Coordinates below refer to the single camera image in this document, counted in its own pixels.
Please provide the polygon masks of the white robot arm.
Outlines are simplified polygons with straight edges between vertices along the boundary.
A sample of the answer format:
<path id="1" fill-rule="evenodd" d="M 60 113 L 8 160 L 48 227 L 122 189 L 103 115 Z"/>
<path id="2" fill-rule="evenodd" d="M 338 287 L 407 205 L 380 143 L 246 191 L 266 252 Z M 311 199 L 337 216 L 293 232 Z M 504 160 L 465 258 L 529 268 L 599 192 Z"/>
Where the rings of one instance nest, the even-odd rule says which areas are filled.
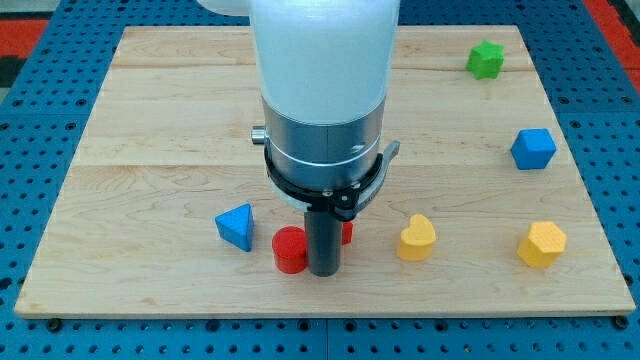
<path id="1" fill-rule="evenodd" d="M 272 183 L 300 201 L 364 208 L 399 145 L 378 151 L 399 0 L 199 0 L 253 31 Z"/>

